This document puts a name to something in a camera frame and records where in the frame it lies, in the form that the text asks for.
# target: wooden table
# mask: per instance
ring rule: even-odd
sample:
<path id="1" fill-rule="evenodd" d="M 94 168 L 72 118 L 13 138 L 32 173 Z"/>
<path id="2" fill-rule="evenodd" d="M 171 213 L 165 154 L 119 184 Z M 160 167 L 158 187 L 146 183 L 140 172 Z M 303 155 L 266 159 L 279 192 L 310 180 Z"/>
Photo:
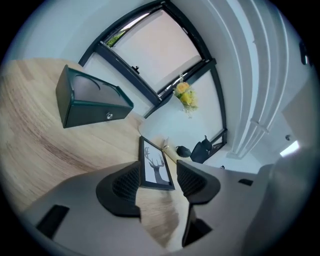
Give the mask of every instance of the wooden table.
<path id="1" fill-rule="evenodd" d="M 63 129 L 55 89 L 63 59 L 15 60 L 0 75 L 0 155 L 3 187 L 19 213 L 63 180 L 138 160 L 138 125 L 131 112 L 123 120 Z M 161 138 L 153 141 L 159 146 Z M 141 224 L 169 251 L 180 249 L 188 206 L 177 182 L 176 164 L 166 160 L 174 191 L 139 188 Z"/>

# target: ceiling light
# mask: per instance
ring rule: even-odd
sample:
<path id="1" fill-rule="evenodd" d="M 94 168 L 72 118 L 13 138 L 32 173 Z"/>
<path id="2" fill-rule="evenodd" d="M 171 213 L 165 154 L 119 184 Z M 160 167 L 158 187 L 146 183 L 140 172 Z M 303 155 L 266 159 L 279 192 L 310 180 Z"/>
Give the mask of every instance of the ceiling light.
<path id="1" fill-rule="evenodd" d="M 280 155 L 282 157 L 285 157 L 285 156 L 295 152 L 298 149 L 299 149 L 299 144 L 298 144 L 298 141 L 296 140 L 294 143 L 292 143 L 290 146 L 288 146 L 284 151 L 282 151 L 280 153 Z"/>

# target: chair backrest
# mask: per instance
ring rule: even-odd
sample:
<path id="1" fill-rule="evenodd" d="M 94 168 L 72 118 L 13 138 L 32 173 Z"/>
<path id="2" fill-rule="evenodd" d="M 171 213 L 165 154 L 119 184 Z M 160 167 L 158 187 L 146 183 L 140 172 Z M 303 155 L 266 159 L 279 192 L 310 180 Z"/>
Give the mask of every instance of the chair backrest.
<path id="1" fill-rule="evenodd" d="M 190 158 L 193 162 L 203 164 L 207 160 L 208 154 L 209 152 L 206 150 L 205 146 L 199 141 L 195 145 Z"/>

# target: black picture frame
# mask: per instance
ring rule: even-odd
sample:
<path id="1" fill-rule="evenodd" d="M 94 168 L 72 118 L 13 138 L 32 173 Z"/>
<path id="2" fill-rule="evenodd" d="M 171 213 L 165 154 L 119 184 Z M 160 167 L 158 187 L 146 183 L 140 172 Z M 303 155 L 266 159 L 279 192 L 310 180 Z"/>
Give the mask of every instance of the black picture frame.
<path id="1" fill-rule="evenodd" d="M 166 173 L 168 176 L 169 181 L 168 184 L 161 184 L 161 183 L 155 183 L 150 182 L 146 180 L 146 170 L 145 170 L 145 142 L 149 143 L 151 146 L 156 148 L 161 152 L 161 156 L 163 158 L 164 167 L 166 169 Z M 175 190 L 175 185 L 171 177 L 170 169 L 168 167 L 168 163 L 166 160 L 165 152 L 153 144 L 151 141 L 146 139 L 145 137 L 141 136 L 139 138 L 139 161 L 140 161 L 140 187 L 147 188 L 147 189 L 156 189 L 156 190 Z"/>

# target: black window frame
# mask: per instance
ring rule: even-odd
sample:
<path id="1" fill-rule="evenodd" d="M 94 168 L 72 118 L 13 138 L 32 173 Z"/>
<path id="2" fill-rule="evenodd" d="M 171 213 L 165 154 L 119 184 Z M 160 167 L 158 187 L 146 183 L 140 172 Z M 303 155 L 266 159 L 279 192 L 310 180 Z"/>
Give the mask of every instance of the black window frame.
<path id="1" fill-rule="evenodd" d="M 221 120 L 222 120 L 222 130 L 214 137 L 210 142 L 212 145 L 222 137 L 222 142 L 215 144 L 211 152 L 208 155 L 208 158 L 215 154 L 219 149 L 221 149 L 227 143 L 227 121 L 226 121 L 226 110 L 225 110 L 225 100 L 221 87 L 220 78 L 218 71 L 216 69 L 217 61 L 212 58 L 205 42 L 202 37 L 189 21 L 189 19 L 170 1 L 170 0 L 155 0 L 153 2 L 142 5 L 131 12 L 127 13 L 117 21 L 115 21 L 111 26 L 104 30 L 88 47 L 80 61 L 78 62 L 81 66 L 84 66 L 90 56 L 93 53 L 98 53 L 103 57 L 107 62 L 109 62 L 115 69 L 117 69 L 124 77 L 126 77 L 146 98 L 154 105 L 154 107 L 149 111 L 144 117 L 147 118 L 155 110 L 163 106 L 169 101 L 173 95 L 174 88 L 178 83 L 174 82 L 179 79 L 180 75 L 170 81 L 168 84 L 164 85 L 159 91 L 154 91 L 144 79 L 139 75 L 137 70 L 134 67 L 128 65 L 119 55 L 112 51 L 107 45 L 106 42 L 110 40 L 113 36 L 117 35 L 120 30 L 131 23 L 132 21 L 138 19 L 144 14 L 149 13 L 135 24 L 133 24 L 129 29 L 127 29 L 118 39 L 113 43 L 114 46 L 119 39 L 126 33 L 128 33 L 132 28 L 134 28 L 141 21 L 149 17 L 154 12 L 159 10 L 165 11 L 187 34 L 189 39 L 192 41 L 193 45 L 200 54 L 201 61 L 197 62 L 193 66 L 189 67 L 182 74 L 185 75 L 183 80 L 188 82 L 191 86 L 197 81 L 202 75 L 210 71 L 215 89 L 217 92 L 220 111 L 221 111 Z"/>

